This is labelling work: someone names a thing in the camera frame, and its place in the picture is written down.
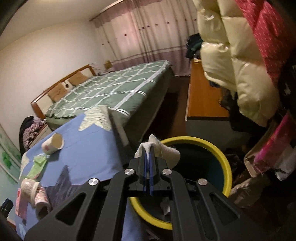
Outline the white tissue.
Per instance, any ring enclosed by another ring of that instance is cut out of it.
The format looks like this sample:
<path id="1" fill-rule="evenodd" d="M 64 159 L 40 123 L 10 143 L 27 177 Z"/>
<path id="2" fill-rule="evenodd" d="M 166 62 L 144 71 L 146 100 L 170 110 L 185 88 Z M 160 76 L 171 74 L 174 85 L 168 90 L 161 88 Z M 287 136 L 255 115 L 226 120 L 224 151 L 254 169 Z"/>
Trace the white tissue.
<path id="1" fill-rule="evenodd" d="M 134 157 L 139 158 L 142 155 L 142 149 L 145 150 L 147 157 L 149 157 L 151 147 L 154 148 L 154 156 L 164 159 L 170 169 L 174 168 L 180 160 L 181 154 L 178 150 L 162 144 L 153 134 L 149 136 L 147 142 L 139 145 Z"/>

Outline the pink strawberry milk carton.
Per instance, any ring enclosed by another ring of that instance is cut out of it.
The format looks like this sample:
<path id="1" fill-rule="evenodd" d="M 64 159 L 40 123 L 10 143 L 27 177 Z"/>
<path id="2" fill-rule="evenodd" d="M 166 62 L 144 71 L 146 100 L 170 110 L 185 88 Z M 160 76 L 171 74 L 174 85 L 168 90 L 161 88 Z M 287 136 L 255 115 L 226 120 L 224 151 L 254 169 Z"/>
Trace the pink strawberry milk carton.
<path id="1" fill-rule="evenodd" d="M 15 214 L 23 220 L 27 220 L 27 207 L 28 202 L 21 195 L 21 189 L 19 188 L 16 194 L 16 207 Z"/>

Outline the bed with green plaid duvet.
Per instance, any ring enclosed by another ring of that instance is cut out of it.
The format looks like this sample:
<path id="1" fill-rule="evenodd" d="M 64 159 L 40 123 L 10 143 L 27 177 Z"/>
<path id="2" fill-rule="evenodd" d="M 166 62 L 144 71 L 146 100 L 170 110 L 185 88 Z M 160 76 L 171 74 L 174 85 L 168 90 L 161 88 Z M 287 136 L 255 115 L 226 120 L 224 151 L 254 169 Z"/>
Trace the bed with green plaid duvet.
<path id="1" fill-rule="evenodd" d="M 122 124 L 129 142 L 137 145 L 156 117 L 173 76 L 169 61 L 160 60 L 89 78 L 52 104 L 46 121 L 55 130 L 79 114 L 105 105 Z"/>

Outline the blue tablecloth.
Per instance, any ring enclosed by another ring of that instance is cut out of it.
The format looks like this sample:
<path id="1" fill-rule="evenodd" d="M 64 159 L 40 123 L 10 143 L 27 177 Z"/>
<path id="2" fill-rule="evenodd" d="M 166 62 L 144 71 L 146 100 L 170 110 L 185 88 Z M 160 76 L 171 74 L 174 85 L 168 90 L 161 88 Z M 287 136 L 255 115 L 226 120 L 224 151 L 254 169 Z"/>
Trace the blue tablecloth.
<path id="1" fill-rule="evenodd" d="M 55 132 L 63 137 L 62 149 L 46 156 L 42 150 L 43 143 L 50 138 L 46 136 L 23 155 L 19 179 L 28 176 L 37 156 L 47 160 L 36 180 L 46 189 L 52 208 L 89 179 L 104 181 L 123 169 L 125 153 L 107 106 L 91 108 Z"/>

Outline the paper cup with pink print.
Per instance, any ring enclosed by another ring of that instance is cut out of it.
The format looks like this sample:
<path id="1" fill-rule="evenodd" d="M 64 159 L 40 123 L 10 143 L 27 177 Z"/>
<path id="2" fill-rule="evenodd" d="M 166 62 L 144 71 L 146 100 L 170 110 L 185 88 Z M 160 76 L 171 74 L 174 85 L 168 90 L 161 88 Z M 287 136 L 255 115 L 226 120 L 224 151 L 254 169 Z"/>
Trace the paper cup with pink print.
<path id="1" fill-rule="evenodd" d="M 50 138 L 48 138 L 46 141 L 42 144 L 42 151 L 46 155 L 51 155 L 60 149 L 62 149 L 64 146 L 64 139 L 63 136 L 60 133 L 54 133 Z"/>

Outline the wooden desk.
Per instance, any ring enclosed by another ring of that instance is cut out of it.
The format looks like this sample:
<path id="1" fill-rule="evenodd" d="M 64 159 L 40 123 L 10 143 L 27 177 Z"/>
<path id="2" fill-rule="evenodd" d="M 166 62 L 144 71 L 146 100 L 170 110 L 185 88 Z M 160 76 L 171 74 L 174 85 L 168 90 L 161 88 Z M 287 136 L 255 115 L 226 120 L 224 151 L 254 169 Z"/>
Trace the wooden desk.
<path id="1" fill-rule="evenodd" d="M 191 61 L 186 120 L 227 121 L 229 112 L 220 106 L 221 90 L 205 78 L 202 62 Z"/>

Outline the white bedside cabinet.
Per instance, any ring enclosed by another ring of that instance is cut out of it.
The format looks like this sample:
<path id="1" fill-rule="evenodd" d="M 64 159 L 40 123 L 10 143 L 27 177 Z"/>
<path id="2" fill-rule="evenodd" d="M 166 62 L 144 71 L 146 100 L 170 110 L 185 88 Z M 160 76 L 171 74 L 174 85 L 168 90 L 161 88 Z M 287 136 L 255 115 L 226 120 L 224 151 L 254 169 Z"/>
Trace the white bedside cabinet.
<path id="1" fill-rule="evenodd" d="M 49 128 L 47 124 L 45 124 L 40 131 L 37 133 L 37 135 L 34 137 L 34 139 L 29 143 L 28 148 L 30 149 L 33 147 L 36 143 L 43 140 L 46 136 L 48 136 L 52 130 Z"/>

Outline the green tissue pack wrapper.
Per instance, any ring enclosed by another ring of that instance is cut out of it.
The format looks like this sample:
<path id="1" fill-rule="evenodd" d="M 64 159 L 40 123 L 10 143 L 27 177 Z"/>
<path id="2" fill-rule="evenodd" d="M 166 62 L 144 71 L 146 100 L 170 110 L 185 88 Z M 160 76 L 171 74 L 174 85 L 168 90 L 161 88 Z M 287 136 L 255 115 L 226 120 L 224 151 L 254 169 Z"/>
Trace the green tissue pack wrapper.
<path id="1" fill-rule="evenodd" d="M 37 155 L 33 158 L 33 165 L 27 174 L 26 178 L 36 180 L 39 175 L 43 172 L 48 161 L 48 156 L 46 154 Z"/>

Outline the right brown pillow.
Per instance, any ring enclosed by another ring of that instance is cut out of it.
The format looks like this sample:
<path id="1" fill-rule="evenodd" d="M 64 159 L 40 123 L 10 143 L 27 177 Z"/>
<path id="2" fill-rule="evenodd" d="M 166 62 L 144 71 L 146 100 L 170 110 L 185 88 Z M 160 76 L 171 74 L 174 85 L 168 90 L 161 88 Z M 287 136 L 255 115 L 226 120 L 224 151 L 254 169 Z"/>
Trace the right brown pillow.
<path id="1" fill-rule="evenodd" d="M 88 80 L 88 77 L 82 74 L 81 72 L 75 73 L 73 76 L 71 76 L 68 81 L 73 85 L 73 86 L 78 86 L 82 83 L 84 83 L 86 80 Z"/>

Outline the brown pillow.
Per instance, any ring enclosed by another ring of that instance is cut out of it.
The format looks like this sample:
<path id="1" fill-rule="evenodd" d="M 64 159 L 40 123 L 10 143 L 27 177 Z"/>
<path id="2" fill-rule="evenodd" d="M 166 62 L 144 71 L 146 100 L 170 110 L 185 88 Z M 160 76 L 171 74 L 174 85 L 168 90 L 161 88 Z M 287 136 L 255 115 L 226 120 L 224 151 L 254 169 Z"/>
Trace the brown pillow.
<path id="1" fill-rule="evenodd" d="M 57 102 L 61 98 L 63 98 L 67 93 L 68 89 L 62 83 L 59 83 L 48 92 L 48 96 L 53 102 Z"/>
<path id="2" fill-rule="evenodd" d="M 82 83 L 84 83 L 86 80 L 88 80 L 88 77 L 82 74 L 81 72 L 75 73 L 73 76 L 71 76 L 68 81 L 73 85 L 73 86 L 78 86 Z"/>

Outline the clothes pile on cabinet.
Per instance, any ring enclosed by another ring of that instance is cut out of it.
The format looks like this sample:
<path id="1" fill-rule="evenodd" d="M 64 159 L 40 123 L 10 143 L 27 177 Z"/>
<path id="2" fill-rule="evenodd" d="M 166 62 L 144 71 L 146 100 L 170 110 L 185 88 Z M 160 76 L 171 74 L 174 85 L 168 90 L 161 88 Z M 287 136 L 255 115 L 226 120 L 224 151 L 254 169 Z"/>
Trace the clothes pile on cabinet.
<path id="1" fill-rule="evenodd" d="M 45 124 L 45 120 L 34 116 L 28 116 L 23 120 L 18 135 L 21 156 L 29 149 L 29 143 L 35 139 Z"/>

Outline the wooden headboard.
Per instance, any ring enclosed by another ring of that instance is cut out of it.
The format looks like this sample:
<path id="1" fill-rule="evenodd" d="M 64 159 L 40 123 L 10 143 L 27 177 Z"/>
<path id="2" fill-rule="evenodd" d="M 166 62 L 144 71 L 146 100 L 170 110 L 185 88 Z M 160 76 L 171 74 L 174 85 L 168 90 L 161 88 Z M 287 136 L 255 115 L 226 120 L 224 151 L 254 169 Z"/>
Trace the wooden headboard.
<path id="1" fill-rule="evenodd" d="M 64 97 L 74 87 L 74 85 L 69 82 L 69 79 L 77 73 L 86 76 L 87 79 L 95 76 L 93 68 L 90 65 L 85 65 L 48 87 L 31 102 L 31 107 L 36 117 L 41 119 L 46 118 L 46 113 L 49 107 L 57 102 L 61 97 Z"/>

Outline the sliding wardrobe door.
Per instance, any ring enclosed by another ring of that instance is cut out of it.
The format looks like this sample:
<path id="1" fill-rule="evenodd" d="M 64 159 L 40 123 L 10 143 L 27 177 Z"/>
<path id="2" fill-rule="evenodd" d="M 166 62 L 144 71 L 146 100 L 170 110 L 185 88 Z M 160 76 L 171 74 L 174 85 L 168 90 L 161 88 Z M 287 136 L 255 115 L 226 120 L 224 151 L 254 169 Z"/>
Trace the sliding wardrobe door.
<path id="1" fill-rule="evenodd" d="M 1 204 L 8 198 L 15 203 L 21 167 L 21 154 L 0 127 Z"/>

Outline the dark clothes pile on desk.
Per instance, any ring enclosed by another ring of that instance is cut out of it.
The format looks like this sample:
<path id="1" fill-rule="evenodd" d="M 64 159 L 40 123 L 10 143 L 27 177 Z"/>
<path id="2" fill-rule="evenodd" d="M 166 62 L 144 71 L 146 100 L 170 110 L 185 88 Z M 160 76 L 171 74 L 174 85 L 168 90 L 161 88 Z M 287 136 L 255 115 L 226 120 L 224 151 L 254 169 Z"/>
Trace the dark clothes pile on desk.
<path id="1" fill-rule="evenodd" d="M 200 34 L 193 34 L 187 39 L 187 52 L 186 52 L 186 58 L 188 59 L 201 59 L 201 45 L 203 43 L 203 40 L 200 36 Z"/>

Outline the cream puffer jacket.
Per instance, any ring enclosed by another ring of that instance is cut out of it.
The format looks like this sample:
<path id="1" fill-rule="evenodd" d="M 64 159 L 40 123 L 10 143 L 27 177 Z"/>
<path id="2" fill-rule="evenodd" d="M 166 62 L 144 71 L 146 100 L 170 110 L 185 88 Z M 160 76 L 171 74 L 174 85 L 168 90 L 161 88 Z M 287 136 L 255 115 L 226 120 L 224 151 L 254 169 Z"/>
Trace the cream puffer jacket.
<path id="1" fill-rule="evenodd" d="M 278 108 L 253 32 L 235 1 L 194 1 L 206 79 L 236 92 L 239 112 L 266 126 Z"/>

